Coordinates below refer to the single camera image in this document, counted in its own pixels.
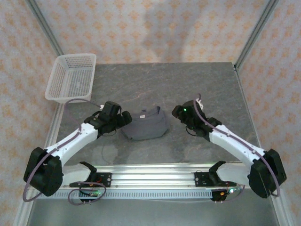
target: wire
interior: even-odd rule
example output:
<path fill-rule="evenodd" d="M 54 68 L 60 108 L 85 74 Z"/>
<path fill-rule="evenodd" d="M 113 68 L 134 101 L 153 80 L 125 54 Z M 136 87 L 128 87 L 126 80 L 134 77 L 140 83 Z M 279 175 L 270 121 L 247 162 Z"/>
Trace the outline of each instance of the wire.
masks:
<path fill-rule="evenodd" d="M 212 129 L 214 129 L 214 130 L 216 130 L 216 131 L 218 131 L 218 132 L 220 132 L 220 133 L 222 133 L 222 134 L 224 134 L 224 135 L 226 135 L 226 136 L 228 136 L 228 137 L 230 137 L 230 138 L 232 138 L 232 139 L 238 141 L 238 142 L 241 143 L 243 146 L 245 146 L 246 148 L 248 148 L 252 153 L 254 152 L 254 154 L 257 155 L 257 156 L 263 161 L 263 163 L 267 166 L 267 168 L 268 168 L 268 170 L 269 170 L 269 172 L 270 172 L 270 174 L 271 174 L 271 176 L 272 176 L 272 178 L 273 178 L 273 180 L 274 180 L 274 182 L 275 182 L 275 185 L 276 185 L 277 194 L 272 194 L 272 195 L 275 196 L 275 197 L 279 197 L 279 196 L 280 196 L 280 187 L 279 187 L 279 183 L 278 183 L 278 181 L 277 181 L 276 175 L 274 174 L 274 172 L 273 172 L 271 166 L 270 166 L 269 163 L 264 159 L 264 157 L 263 157 L 261 154 L 259 154 L 256 150 L 254 150 L 252 147 L 250 147 L 248 144 L 246 144 L 244 141 L 242 141 L 241 139 L 239 139 L 239 138 L 237 138 L 237 137 L 235 137 L 235 136 L 233 136 L 233 135 L 231 135 L 231 134 L 227 134 L 226 132 L 224 132 L 224 131 L 222 131 L 222 130 L 216 128 L 215 126 L 213 126 L 213 125 L 211 125 L 209 122 L 207 122 L 207 121 L 201 116 L 201 114 L 199 113 L 198 108 L 197 108 L 197 102 L 196 102 L 195 99 L 193 100 L 193 106 L 194 106 L 194 110 L 196 111 L 198 117 L 199 117 L 206 125 L 208 125 L 208 126 L 211 127 Z"/>
<path fill-rule="evenodd" d="M 188 129 L 187 129 L 187 126 L 186 126 L 185 128 L 186 128 L 186 132 L 187 132 L 189 135 L 194 136 L 194 137 L 198 137 L 197 135 L 194 135 L 194 134 L 189 133 L 189 131 L 188 131 Z"/>
<path fill-rule="evenodd" d="M 66 144 L 70 143 L 71 141 L 73 141 L 76 137 L 78 137 L 78 135 L 81 133 L 81 124 L 69 113 L 69 109 L 67 107 L 67 105 L 72 102 L 72 101 L 75 101 L 75 100 L 81 100 L 81 101 L 86 101 L 86 102 L 89 102 L 93 105 L 96 105 L 97 107 L 100 107 L 99 105 L 89 101 L 89 100 L 85 100 L 85 99 L 81 99 L 81 98 L 75 98 L 75 99 L 71 99 L 71 100 L 68 100 L 65 105 L 64 105 L 64 112 L 69 116 L 69 118 L 74 121 L 76 124 L 79 125 L 79 128 L 78 128 L 78 132 L 73 136 L 71 137 L 69 140 L 65 141 L 64 143 L 62 143 L 61 145 L 59 145 L 57 148 L 51 150 L 50 152 L 48 152 L 39 162 L 38 164 L 35 166 L 35 168 L 33 168 L 31 174 L 29 175 L 27 181 L 26 181 L 26 184 L 25 184 L 25 188 L 24 188 L 24 191 L 23 191 L 23 195 L 22 195 L 22 198 L 23 198 L 23 201 L 24 202 L 31 202 L 33 200 L 35 200 L 36 198 L 38 198 L 42 192 L 40 192 L 39 194 L 37 194 L 36 196 L 30 198 L 30 199 L 27 199 L 26 198 L 26 195 L 27 195 L 27 191 L 28 191 L 28 188 L 30 186 L 30 182 L 32 181 L 32 178 L 34 176 L 34 174 L 37 172 L 37 170 L 39 169 L 39 167 L 44 163 L 44 161 L 51 155 L 53 154 L 55 151 L 58 151 L 61 147 L 64 147 Z"/>
<path fill-rule="evenodd" d="M 100 200 L 107 192 L 107 188 L 103 185 L 103 184 L 100 184 L 100 183 L 97 183 L 97 182 L 85 182 L 85 181 L 78 181 L 76 182 L 78 183 L 79 185 L 80 184 L 86 184 L 86 185 L 98 185 L 98 186 L 101 186 L 104 188 L 104 192 L 97 198 L 97 199 L 94 199 L 94 200 L 89 200 L 89 204 L 91 203 L 94 203 L 94 202 L 97 202 L 98 200 Z M 75 203 L 71 200 L 70 196 L 72 194 L 72 192 L 75 192 L 75 191 L 80 191 L 80 192 L 95 192 L 95 190 L 93 189 L 83 189 L 83 188 L 75 188 L 73 190 L 71 190 L 68 194 L 68 202 L 71 204 L 71 205 L 74 205 L 74 206 L 80 206 L 80 205 L 85 205 L 87 202 L 78 202 L 78 203 Z"/>

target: white plastic basket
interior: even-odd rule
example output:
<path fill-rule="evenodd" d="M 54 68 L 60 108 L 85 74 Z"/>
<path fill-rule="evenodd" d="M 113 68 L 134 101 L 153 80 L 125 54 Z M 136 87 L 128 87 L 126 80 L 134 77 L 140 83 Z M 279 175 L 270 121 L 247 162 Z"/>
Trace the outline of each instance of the white plastic basket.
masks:
<path fill-rule="evenodd" d="M 57 57 L 47 84 L 45 98 L 61 104 L 74 98 L 90 100 L 95 65 L 95 54 L 67 54 Z"/>

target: gray marble table surface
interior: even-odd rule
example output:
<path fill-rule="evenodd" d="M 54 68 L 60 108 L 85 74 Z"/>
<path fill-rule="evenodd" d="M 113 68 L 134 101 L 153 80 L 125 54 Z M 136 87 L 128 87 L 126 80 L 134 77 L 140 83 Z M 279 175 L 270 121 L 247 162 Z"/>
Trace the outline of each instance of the gray marble table surface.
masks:
<path fill-rule="evenodd" d="M 202 94 L 203 111 L 215 117 L 248 142 L 258 145 L 239 83 L 231 63 L 176 63 L 97 65 L 91 101 L 111 100 L 122 110 L 139 112 L 160 106 L 169 121 L 160 138 L 133 141 L 119 130 L 112 137 L 100 137 L 76 153 L 67 165 L 86 161 L 94 166 L 146 163 L 209 163 L 237 159 L 222 148 L 186 133 L 185 126 L 171 115 L 176 105 Z M 80 122 L 98 109 L 89 103 L 69 106 Z M 77 125 L 63 114 L 58 139 Z"/>

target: gray fabric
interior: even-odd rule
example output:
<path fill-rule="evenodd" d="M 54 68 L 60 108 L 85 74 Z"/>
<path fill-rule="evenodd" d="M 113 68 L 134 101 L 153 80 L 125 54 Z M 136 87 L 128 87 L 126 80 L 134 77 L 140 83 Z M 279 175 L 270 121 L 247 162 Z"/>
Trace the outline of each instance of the gray fabric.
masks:
<path fill-rule="evenodd" d="M 155 107 L 150 111 L 142 110 L 140 113 L 131 113 L 132 122 L 122 131 L 132 140 L 146 140 L 161 137 L 167 130 L 167 121 L 164 111 Z"/>

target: wall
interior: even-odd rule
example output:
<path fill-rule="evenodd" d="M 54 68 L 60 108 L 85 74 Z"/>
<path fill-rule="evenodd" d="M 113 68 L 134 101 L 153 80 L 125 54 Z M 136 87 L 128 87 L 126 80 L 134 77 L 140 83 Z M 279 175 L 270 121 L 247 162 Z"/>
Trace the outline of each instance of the wall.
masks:
<path fill-rule="evenodd" d="M 44 93 L 55 53 L 24 0 L 0 2 L 0 225 L 12 225 L 31 151 L 44 147 L 55 103 Z"/>
<path fill-rule="evenodd" d="M 260 142 L 282 158 L 296 225 L 301 225 L 300 28 L 300 1 L 279 1 L 239 71 Z"/>
<path fill-rule="evenodd" d="M 235 62 L 268 0 L 37 0 L 65 54 L 100 64 Z"/>

